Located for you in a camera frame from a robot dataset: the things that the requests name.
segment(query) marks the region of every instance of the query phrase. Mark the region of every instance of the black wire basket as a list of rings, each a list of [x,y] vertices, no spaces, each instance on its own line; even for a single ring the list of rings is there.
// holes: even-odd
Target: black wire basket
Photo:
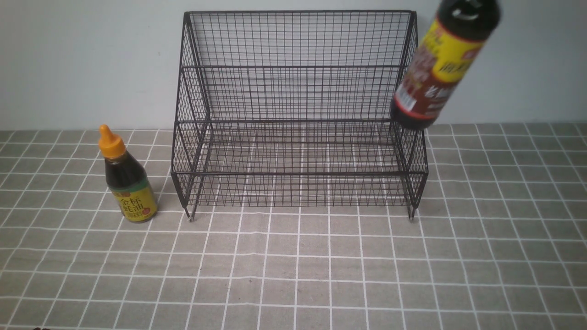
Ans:
[[[412,11],[186,12],[171,177],[198,205],[407,206],[424,132],[390,106],[417,46]]]

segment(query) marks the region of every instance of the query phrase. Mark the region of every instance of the yellow and red label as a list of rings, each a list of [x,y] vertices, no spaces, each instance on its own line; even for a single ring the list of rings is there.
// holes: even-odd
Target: yellow and red label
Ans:
[[[453,35],[435,19],[397,88],[399,108],[419,119],[437,117],[483,44]]]
[[[110,191],[118,201],[120,211],[130,221],[141,222],[157,212],[153,189],[147,179],[126,189],[111,188]]]

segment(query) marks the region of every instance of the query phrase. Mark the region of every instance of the orange nozzle cap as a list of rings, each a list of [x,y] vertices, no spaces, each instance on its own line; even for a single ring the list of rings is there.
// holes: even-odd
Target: orange nozzle cap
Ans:
[[[100,126],[100,140],[98,146],[106,158],[117,158],[126,152],[126,147],[119,135],[112,133],[108,125]]]

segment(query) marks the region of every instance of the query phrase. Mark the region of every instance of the floating bottle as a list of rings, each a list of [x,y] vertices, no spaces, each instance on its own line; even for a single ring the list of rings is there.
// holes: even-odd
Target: floating bottle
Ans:
[[[500,16],[496,0],[444,0],[394,95],[394,120],[409,129],[432,125]]]

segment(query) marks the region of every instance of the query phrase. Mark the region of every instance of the soy sauce bottle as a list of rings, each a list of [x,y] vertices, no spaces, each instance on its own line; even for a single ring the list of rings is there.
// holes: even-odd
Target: soy sauce bottle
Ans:
[[[444,0],[392,101],[395,121],[425,129],[500,21],[497,0]]]
[[[132,223],[150,220],[157,212],[157,203],[145,169],[108,126],[100,126],[100,135],[98,145],[104,156],[106,184],[118,201],[122,215]]]

